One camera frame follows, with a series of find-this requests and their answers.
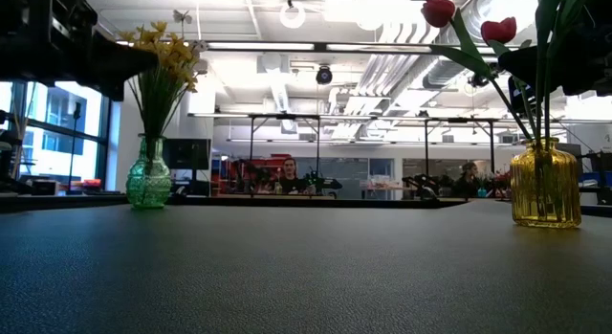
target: man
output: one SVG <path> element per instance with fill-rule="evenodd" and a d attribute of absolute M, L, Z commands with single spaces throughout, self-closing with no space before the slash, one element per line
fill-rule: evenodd
<path fill-rule="evenodd" d="M 461 169 L 463 169 L 461 178 L 455 181 L 454 185 L 455 196 L 462 198 L 477 197 L 480 185 L 478 185 L 478 179 L 476 179 L 476 175 L 478 174 L 476 163 L 467 162 Z"/>
<path fill-rule="evenodd" d="M 297 178 L 296 174 L 297 165 L 295 159 L 292 157 L 286 158 L 283 161 L 283 171 L 278 178 L 278 182 L 283 188 L 283 194 L 299 194 L 306 189 L 306 183 Z"/>

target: dark gray table surface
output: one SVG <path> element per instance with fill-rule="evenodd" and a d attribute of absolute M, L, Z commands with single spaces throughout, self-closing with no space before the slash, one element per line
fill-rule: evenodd
<path fill-rule="evenodd" d="M 0 215 L 1 333 L 612 331 L 612 219 L 128 206 Z"/>

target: dark hair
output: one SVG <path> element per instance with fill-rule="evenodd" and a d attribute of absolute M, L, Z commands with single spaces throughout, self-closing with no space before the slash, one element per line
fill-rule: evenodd
<path fill-rule="evenodd" d="M 285 163 L 287 163 L 287 161 L 294 161 L 295 177 L 297 177 L 297 162 L 295 161 L 294 157 L 287 157 L 283 160 L 283 175 L 285 174 Z"/>
<path fill-rule="evenodd" d="M 297 166 L 297 162 L 295 161 L 294 157 L 287 157 L 283 160 L 283 166 L 285 167 L 285 162 L 287 161 L 294 161 L 294 164 Z"/>
<path fill-rule="evenodd" d="M 461 169 L 463 170 L 463 172 L 466 172 L 466 171 L 472 169 L 473 167 L 476 167 L 476 163 L 474 163 L 474 162 L 467 162 L 467 163 L 465 163 L 461 167 Z"/>

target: red tulip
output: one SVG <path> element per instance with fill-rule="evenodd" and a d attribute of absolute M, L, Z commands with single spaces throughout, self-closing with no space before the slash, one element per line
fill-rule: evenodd
<path fill-rule="evenodd" d="M 455 14 L 455 5 L 450 0 L 425 0 L 421 13 L 431 26 L 444 28 Z"/>
<path fill-rule="evenodd" d="M 480 27 L 480 34 L 485 42 L 494 40 L 508 43 L 516 36 L 516 19 L 510 17 L 499 23 L 487 21 Z"/>

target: green glass vase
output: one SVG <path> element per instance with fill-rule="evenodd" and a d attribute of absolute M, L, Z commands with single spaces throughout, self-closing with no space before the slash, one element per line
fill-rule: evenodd
<path fill-rule="evenodd" d="M 141 137 L 141 151 L 138 160 L 130 168 L 125 187 L 127 200 L 135 209 L 161 209 L 170 194 L 172 186 L 170 169 L 162 158 L 164 138 Z"/>
<path fill-rule="evenodd" d="M 527 151 L 510 163 L 513 219 L 518 225 L 576 228 L 580 195 L 576 158 L 557 150 L 557 138 L 527 143 Z"/>

